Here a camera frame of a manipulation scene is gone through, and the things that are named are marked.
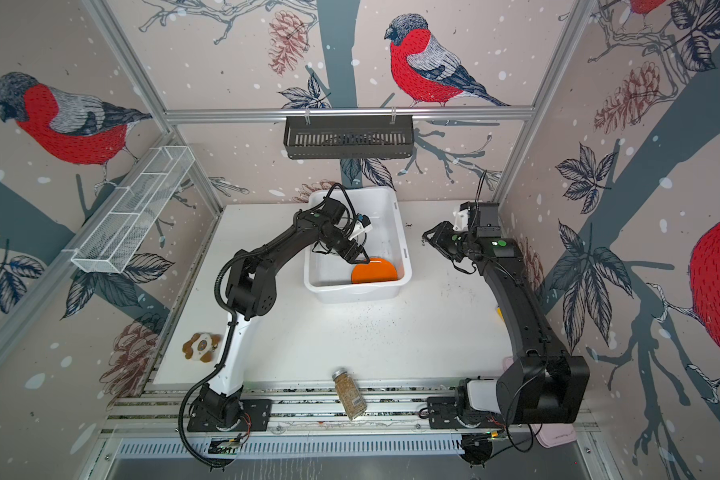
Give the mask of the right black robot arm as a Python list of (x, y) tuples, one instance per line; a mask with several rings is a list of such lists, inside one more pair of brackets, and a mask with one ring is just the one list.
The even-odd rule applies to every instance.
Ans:
[(467, 259), (497, 300), (512, 362), (496, 381), (498, 411), (510, 424), (572, 424), (590, 377), (541, 311), (517, 241), (501, 236), (498, 205), (465, 202), (455, 224), (442, 221), (422, 234), (453, 265)]

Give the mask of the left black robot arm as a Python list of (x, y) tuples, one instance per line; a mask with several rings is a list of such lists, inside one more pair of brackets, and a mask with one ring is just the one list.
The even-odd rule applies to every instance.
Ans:
[(370, 256), (354, 234), (356, 225), (366, 228), (371, 221), (356, 211), (348, 190), (340, 183), (334, 184), (316, 206), (297, 211), (291, 225), (274, 240), (251, 251), (238, 251), (219, 271), (213, 294), (217, 305), (228, 314), (223, 350), (211, 373), (184, 395), (177, 427), (185, 450), (211, 471), (223, 470), (231, 462), (208, 458), (190, 444), (184, 425), (185, 410), (200, 413), (224, 429), (244, 419), (247, 431), (238, 438), (243, 442), (250, 438), (252, 421), (241, 401), (243, 381), (232, 378), (242, 371), (234, 367), (234, 362), (242, 356), (248, 327), (253, 318), (272, 309), (277, 299), (277, 273), (305, 248), (322, 244), (322, 255), (335, 253), (349, 265), (368, 264)]

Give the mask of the orange plate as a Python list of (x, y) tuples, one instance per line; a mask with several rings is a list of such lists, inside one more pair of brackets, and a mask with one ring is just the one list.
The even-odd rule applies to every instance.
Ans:
[(356, 265), (351, 273), (352, 284), (393, 282), (398, 279), (395, 265), (378, 257), (372, 257), (368, 263)]

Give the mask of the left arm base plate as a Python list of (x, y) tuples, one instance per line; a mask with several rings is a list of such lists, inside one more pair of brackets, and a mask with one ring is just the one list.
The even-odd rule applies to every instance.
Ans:
[(269, 399), (231, 400), (224, 405), (195, 400), (189, 410), (189, 432), (264, 432), (273, 402)]

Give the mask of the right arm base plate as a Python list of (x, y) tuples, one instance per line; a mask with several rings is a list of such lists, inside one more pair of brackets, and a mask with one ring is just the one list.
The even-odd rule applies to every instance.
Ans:
[(475, 410), (465, 400), (454, 396), (428, 397), (420, 417), (433, 430), (505, 428), (499, 413)]

